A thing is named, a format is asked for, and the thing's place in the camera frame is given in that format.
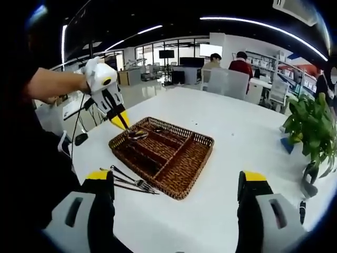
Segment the green leaves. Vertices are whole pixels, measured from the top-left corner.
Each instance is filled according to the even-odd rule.
[[[331,171],[337,155],[337,132],[324,93],[315,101],[306,95],[300,96],[298,101],[289,99],[289,108],[292,115],[283,124],[285,132],[290,134],[289,142],[302,141],[303,155],[310,154],[316,168],[328,158]]]

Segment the whiteboard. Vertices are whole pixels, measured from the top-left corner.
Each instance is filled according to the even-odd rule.
[[[222,46],[208,45],[208,44],[200,44],[200,56],[208,56],[211,54],[220,54],[222,56]]]

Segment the woven cutlery tray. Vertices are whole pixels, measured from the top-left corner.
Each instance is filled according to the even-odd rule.
[[[129,140],[124,131],[109,142],[114,155],[150,185],[176,200],[184,199],[206,164],[214,140],[150,117],[130,129],[146,131],[148,136]]]

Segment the air conditioner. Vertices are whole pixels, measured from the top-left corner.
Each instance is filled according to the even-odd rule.
[[[315,7],[303,0],[274,0],[273,8],[297,18],[308,26],[318,22]]]

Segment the red shirt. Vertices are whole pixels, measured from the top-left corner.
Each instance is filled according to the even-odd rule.
[[[232,61],[229,67],[229,70],[234,70],[234,71],[248,74],[249,80],[253,77],[252,67],[248,63],[246,63],[244,60]],[[248,90],[249,90],[249,83],[247,86],[246,94],[248,93]]]

